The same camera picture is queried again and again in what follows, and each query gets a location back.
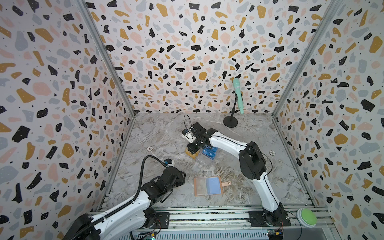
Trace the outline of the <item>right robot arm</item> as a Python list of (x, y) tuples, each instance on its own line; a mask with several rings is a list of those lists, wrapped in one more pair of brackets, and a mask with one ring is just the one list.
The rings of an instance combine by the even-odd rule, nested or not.
[(250, 213), (251, 224), (280, 228), (291, 225), (289, 215), (276, 197), (268, 179), (267, 156), (256, 143), (236, 141), (215, 129), (206, 130), (198, 122), (184, 129), (182, 135), (189, 141), (187, 149), (191, 154), (201, 149), (218, 148), (239, 160), (242, 174), (253, 183), (263, 206), (261, 214)]

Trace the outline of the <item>gold VIP card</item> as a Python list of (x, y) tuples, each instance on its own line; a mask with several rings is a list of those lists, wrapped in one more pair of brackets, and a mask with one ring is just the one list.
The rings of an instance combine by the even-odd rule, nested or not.
[(185, 153), (187, 156), (191, 157), (192, 159), (196, 159), (200, 153), (200, 151), (197, 151), (196, 153), (191, 153), (188, 149), (185, 150)]

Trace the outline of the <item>pink leather card holder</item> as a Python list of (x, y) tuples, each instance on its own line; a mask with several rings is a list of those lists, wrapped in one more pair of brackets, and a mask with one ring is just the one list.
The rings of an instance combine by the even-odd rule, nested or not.
[(196, 197), (222, 195), (224, 187), (231, 184), (231, 181), (222, 182), (221, 177), (195, 178), (194, 193)]

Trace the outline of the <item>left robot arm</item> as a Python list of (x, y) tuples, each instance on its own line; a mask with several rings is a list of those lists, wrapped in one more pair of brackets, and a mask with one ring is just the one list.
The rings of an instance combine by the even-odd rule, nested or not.
[(174, 188), (184, 185), (186, 173), (176, 167), (167, 166), (161, 176), (143, 184), (138, 196), (133, 196), (117, 206), (94, 215), (78, 217), (65, 240), (117, 240), (130, 232), (149, 229), (156, 221), (153, 205), (164, 202)]

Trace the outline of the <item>clear acrylic card stand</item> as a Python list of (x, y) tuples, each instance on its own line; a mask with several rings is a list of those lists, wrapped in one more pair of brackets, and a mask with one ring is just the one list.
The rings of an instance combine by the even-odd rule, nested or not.
[(186, 154), (192, 159), (196, 160), (199, 154), (202, 154), (207, 160), (213, 162), (218, 152), (218, 148), (204, 146), (198, 148), (198, 144), (188, 143), (186, 148)]

